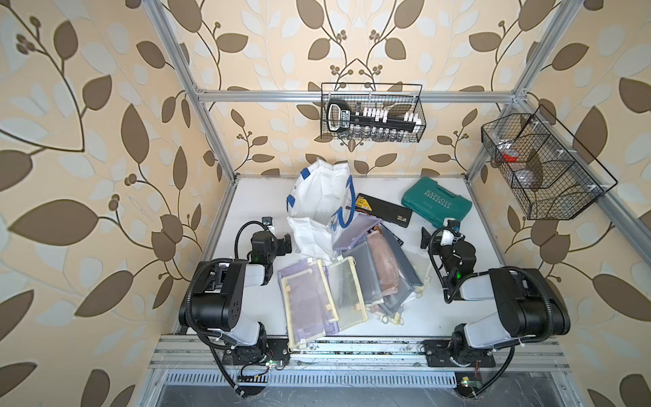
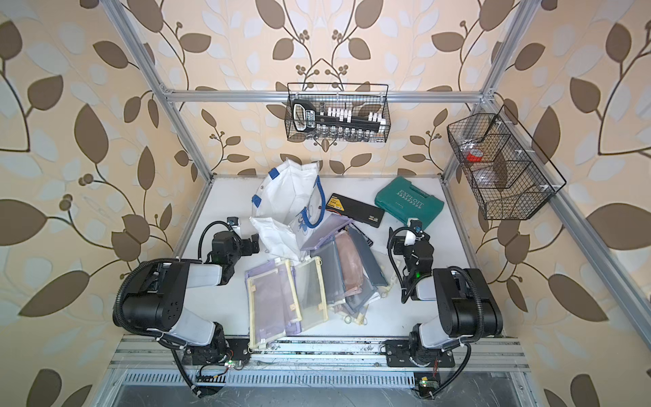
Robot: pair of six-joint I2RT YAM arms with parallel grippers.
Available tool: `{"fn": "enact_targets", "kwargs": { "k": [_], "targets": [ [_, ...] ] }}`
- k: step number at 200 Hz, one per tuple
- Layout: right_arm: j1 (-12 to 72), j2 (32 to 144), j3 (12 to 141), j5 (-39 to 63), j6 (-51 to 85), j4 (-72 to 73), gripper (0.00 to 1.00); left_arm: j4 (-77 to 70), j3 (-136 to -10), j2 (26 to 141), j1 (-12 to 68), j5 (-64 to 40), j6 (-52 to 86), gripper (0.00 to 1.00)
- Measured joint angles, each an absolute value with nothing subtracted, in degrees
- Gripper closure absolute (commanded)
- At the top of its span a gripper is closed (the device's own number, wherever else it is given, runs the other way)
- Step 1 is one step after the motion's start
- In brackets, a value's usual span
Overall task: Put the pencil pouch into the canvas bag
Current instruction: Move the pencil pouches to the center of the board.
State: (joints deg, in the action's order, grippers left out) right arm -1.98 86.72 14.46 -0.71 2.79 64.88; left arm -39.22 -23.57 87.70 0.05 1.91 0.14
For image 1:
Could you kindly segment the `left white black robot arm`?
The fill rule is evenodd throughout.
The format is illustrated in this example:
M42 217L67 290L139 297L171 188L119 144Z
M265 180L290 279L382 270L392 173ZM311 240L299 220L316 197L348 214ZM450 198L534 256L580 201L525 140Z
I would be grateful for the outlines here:
M268 337L264 324L242 311L244 289L267 285L276 258L292 252L291 237L277 237L272 226L269 216L250 220L236 234L232 258L201 261L179 310L181 326L208 347L226 384L243 399L260 393L270 371L290 361L288 340Z

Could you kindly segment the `cream mesh pencil pouch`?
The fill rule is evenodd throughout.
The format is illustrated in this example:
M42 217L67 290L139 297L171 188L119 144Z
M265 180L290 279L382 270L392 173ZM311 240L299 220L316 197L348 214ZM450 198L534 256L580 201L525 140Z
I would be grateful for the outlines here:
M337 311L337 330L345 331L368 321L366 305L352 256L340 256L327 266L327 279Z

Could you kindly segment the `white canvas tote bag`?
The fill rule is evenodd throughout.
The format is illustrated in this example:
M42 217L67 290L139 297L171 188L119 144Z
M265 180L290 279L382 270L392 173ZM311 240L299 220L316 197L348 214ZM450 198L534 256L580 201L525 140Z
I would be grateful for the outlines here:
M288 225L298 252L315 259L335 259L335 242L354 220L355 197L349 164L319 159L304 168L286 199Z

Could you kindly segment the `purple mesh pouch cream trim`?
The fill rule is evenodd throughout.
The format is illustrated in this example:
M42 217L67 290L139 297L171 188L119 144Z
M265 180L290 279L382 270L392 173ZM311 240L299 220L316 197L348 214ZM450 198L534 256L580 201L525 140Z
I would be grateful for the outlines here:
M313 341L339 332L339 315L323 261L304 259L279 271L291 350L306 349Z

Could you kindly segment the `purple mesh pencil pouch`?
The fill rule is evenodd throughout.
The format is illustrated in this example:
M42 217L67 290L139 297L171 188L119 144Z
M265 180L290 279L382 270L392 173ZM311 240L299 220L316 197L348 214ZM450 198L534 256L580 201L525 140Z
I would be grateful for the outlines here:
M380 223L381 219L379 218L356 212L350 225L342 230L340 236L333 243L333 250L342 252L352 249L364 237L366 237L371 229L378 226Z

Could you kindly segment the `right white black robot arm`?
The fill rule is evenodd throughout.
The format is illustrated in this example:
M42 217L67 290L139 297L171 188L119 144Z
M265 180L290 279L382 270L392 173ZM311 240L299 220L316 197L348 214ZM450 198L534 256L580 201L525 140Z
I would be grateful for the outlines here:
M449 219L433 232L421 232L425 250L442 288L444 303L486 301L495 312L461 323L446 345L425 342L428 362L471 367L473 378L461 379L456 393L477 399L503 376L517 347L540 344L571 330L569 312L537 269L501 266L476 271L476 249Z

